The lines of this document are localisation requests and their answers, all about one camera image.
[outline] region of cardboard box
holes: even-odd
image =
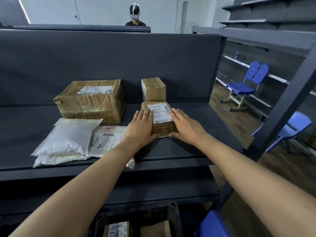
[[[169,111],[170,105],[165,101],[143,102],[142,109],[150,108],[154,111],[154,122],[151,134],[159,134],[159,138],[168,137],[171,132],[177,132],[176,124],[173,122]]]
[[[64,118],[102,123],[120,123],[126,107],[120,79],[73,81],[54,102]]]
[[[159,77],[142,79],[143,102],[166,101],[166,85]]]
[[[133,228],[129,221],[105,226],[103,237],[126,236],[133,237]]]
[[[169,221],[140,228],[141,237],[171,237]]]

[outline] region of blue plastic chair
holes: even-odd
[[[277,140],[269,148],[266,149],[266,152],[270,152],[274,147],[276,147],[281,141],[285,140],[286,151],[290,153],[290,144],[289,139],[293,138],[299,132],[305,130],[309,125],[312,124],[312,121],[308,116],[295,111],[294,114],[289,119],[288,123],[282,128],[282,130],[277,135]]]
[[[252,62],[247,74],[245,76],[244,82],[240,83],[228,83],[226,87],[230,88],[230,94],[228,96],[228,99],[220,100],[220,103],[230,103],[230,102],[236,102],[238,104],[238,107],[230,108],[229,111],[240,111],[247,109],[246,106],[242,106],[244,99],[247,95],[254,94],[258,88],[260,83],[263,81],[267,73],[269,72],[269,68],[266,64],[260,65],[259,62]],[[250,80],[253,83],[257,85],[256,89],[253,89],[245,84],[246,80]],[[233,94],[236,95],[242,95],[241,100],[237,100]]]
[[[219,211],[210,211],[193,235],[194,237],[231,237]]]

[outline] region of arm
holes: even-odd
[[[157,138],[150,135],[152,123],[152,111],[137,111],[121,143],[53,194],[10,237],[83,236],[128,161]]]
[[[181,110],[170,112],[179,133],[225,175],[275,237],[315,236],[316,199],[279,175],[217,141]]]

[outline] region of white plastic package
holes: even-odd
[[[88,154],[92,130],[101,123],[100,120],[60,118],[46,139],[31,154]]]
[[[97,126],[91,135],[88,153],[81,154],[66,154],[66,155],[40,155],[35,160],[34,168],[41,165],[58,165],[74,160],[86,160],[90,157],[102,157],[109,152],[125,136],[127,126]],[[135,159],[132,158],[127,163],[126,167],[133,169]]]

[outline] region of black plastic crate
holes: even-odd
[[[183,237],[179,208],[176,203],[148,206],[146,210],[128,210],[123,214],[113,212],[99,213],[91,224],[91,237],[102,237],[106,225],[129,221],[133,228],[133,237],[140,237],[140,228],[169,221],[172,237]]]

